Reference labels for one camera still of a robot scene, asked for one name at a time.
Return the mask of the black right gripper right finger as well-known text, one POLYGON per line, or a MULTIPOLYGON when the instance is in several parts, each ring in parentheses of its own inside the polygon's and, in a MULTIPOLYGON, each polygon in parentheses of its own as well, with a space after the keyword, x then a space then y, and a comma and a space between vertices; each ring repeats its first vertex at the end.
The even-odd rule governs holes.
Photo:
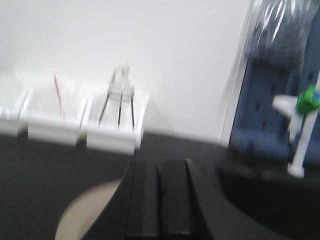
POLYGON ((201 203, 186 160, 167 160, 160 174, 161 233, 165 240, 258 240, 256 223, 219 194, 205 192, 201 203))

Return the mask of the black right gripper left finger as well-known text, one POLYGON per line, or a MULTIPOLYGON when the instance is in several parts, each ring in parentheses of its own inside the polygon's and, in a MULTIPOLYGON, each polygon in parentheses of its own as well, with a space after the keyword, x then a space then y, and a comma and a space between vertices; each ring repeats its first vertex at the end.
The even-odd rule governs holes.
POLYGON ((111 200, 83 239, 157 240, 158 183, 155 162, 131 161, 111 200))

